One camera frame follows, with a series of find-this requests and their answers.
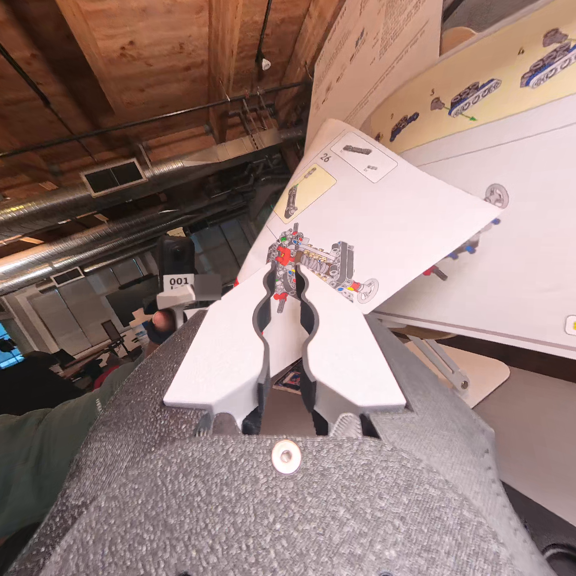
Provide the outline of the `blue lit window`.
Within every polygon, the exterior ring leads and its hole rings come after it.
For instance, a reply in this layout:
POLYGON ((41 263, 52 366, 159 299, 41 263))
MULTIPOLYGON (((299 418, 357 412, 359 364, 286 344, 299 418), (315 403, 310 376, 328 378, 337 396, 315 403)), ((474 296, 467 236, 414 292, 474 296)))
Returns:
POLYGON ((1 370, 20 364, 24 361, 16 342, 12 340, 1 323, 1 370))

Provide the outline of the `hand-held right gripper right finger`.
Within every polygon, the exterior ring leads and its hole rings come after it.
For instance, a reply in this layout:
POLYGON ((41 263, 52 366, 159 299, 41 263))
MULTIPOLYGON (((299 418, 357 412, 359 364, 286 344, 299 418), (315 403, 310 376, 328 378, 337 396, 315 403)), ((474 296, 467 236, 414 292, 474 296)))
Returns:
POLYGON ((306 332, 300 390, 316 434, 342 414, 402 412, 407 400, 363 313, 303 265, 296 287, 306 332))

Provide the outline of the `black ceiling pipe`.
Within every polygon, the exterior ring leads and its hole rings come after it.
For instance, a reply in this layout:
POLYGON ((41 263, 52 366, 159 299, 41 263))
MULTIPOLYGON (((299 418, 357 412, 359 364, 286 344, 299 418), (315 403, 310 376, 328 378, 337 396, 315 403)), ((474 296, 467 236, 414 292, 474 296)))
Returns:
POLYGON ((308 86, 311 86, 311 84, 312 84, 312 81, 307 80, 307 81, 292 82, 292 83, 288 83, 288 84, 284 84, 284 85, 279 85, 279 86, 275 86, 273 88, 265 88, 265 89, 259 88, 259 89, 256 89, 255 92, 252 92, 252 93, 246 92, 246 93, 234 96, 234 97, 226 97, 224 99, 213 101, 211 103, 193 106, 190 108, 181 109, 181 110, 169 112, 169 113, 164 113, 161 115, 155 115, 155 116, 152 116, 152 117, 146 118, 146 119, 128 121, 125 123, 116 124, 116 125, 109 126, 109 127, 98 128, 97 130, 89 131, 86 133, 74 134, 74 135, 70 135, 70 136, 67 136, 64 138, 48 140, 46 142, 35 143, 34 145, 29 145, 29 146, 24 146, 22 148, 16 148, 13 150, 4 151, 4 152, 1 152, 1 159, 13 158, 13 157, 17 157, 19 155, 24 155, 27 153, 34 153, 34 152, 37 152, 39 150, 45 150, 45 149, 55 148, 55 147, 61 146, 61 145, 67 145, 69 143, 75 143, 75 142, 76 143, 83 143, 84 140, 88 140, 90 138, 96 138, 96 137, 99 137, 102 135, 111 134, 111 133, 115 133, 118 131, 124 131, 124 130, 127 130, 129 128, 146 126, 149 124, 160 122, 162 120, 178 118, 178 117, 181 117, 181 116, 184 116, 187 114, 191 114, 191 113, 208 111, 212 108, 241 102, 241 101, 248 100, 250 98, 257 97, 257 96, 276 94, 277 92, 282 92, 285 90, 292 90, 292 89, 297 89, 297 88, 302 88, 302 87, 307 88, 308 86))

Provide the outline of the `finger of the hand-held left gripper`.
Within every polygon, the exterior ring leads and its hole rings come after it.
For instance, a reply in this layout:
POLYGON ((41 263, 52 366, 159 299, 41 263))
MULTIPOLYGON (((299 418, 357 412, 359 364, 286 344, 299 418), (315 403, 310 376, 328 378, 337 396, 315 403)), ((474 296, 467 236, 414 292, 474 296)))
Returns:
POLYGON ((157 295, 157 309, 185 308, 196 301, 193 287, 173 287, 157 295))

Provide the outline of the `printed task sheet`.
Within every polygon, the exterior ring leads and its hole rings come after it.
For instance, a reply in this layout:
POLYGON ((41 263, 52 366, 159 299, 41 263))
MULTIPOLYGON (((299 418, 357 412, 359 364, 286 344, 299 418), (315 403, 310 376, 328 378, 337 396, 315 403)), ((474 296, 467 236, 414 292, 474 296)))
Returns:
POLYGON ((443 1, 346 1, 314 67, 306 137, 327 119, 360 128, 440 54, 443 1))

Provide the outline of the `slim silver air duct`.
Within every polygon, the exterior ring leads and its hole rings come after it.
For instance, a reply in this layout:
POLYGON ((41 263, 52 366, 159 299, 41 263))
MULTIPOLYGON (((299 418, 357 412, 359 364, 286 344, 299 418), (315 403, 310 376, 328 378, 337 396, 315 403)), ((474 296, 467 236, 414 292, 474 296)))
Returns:
POLYGON ((143 212, 3 257, 1 295, 219 211, 220 208, 213 206, 191 211, 143 212))

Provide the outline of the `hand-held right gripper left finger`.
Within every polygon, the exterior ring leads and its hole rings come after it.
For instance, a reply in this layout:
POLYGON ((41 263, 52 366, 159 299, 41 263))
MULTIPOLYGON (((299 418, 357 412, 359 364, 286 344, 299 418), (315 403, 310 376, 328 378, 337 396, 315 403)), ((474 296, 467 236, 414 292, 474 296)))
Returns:
POLYGON ((265 264, 212 304, 186 352, 164 405, 230 415, 240 431, 257 433, 270 389, 275 271, 265 264))

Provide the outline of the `person's left hand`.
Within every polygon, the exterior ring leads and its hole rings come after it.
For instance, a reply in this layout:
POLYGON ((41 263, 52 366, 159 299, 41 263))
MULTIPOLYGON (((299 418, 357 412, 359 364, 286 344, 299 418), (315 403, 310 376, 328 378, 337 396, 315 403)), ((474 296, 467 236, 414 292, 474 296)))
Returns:
POLYGON ((148 347, 158 347, 177 330, 175 315, 171 310, 159 310, 143 323, 148 336, 148 347))

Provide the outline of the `white ceiling vent grille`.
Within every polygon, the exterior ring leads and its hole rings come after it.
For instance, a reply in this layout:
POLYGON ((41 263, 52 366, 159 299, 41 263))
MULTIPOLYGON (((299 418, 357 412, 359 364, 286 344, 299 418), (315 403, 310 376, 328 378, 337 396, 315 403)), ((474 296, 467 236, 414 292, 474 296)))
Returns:
POLYGON ((108 163, 80 173, 93 198, 103 197, 148 181, 136 158, 108 163))

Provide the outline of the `holographic sticker sheet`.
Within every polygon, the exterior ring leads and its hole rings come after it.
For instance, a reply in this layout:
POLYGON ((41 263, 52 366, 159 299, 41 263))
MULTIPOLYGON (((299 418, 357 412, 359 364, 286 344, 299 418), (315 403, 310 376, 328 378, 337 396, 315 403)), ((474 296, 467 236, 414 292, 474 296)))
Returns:
POLYGON ((299 358, 297 361, 293 362, 287 368, 285 368, 281 373, 274 376, 272 388, 292 394, 301 395, 301 371, 302 359, 299 358))

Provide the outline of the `lego instruction booklet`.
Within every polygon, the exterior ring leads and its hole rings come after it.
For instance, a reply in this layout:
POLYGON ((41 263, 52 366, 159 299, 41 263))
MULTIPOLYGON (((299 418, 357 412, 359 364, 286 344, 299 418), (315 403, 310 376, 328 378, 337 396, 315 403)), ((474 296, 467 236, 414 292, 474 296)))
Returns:
POLYGON ((327 121, 304 163, 241 282, 312 260, 364 313, 575 358, 575 1, 439 62, 368 135, 327 121))

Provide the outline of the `person's left forearm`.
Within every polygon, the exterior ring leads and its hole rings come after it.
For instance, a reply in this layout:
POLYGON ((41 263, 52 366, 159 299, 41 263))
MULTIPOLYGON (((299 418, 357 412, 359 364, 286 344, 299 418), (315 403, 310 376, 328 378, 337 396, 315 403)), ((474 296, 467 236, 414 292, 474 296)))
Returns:
POLYGON ((112 371, 97 390, 21 416, 1 415, 1 538, 41 522, 62 489, 90 429, 143 362, 112 371))

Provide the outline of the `large silver air duct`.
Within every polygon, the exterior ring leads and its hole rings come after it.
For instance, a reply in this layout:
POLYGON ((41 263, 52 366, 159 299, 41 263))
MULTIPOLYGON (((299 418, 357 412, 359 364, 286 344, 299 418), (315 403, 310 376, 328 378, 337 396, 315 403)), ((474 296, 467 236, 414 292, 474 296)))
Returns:
POLYGON ((24 202, 1 203, 1 241, 52 227, 60 222, 111 206, 141 199, 178 185, 200 180, 222 170, 270 155, 285 143, 305 139, 306 128, 269 129, 169 160, 145 169, 146 180, 127 188, 93 197, 86 184, 60 188, 24 202))

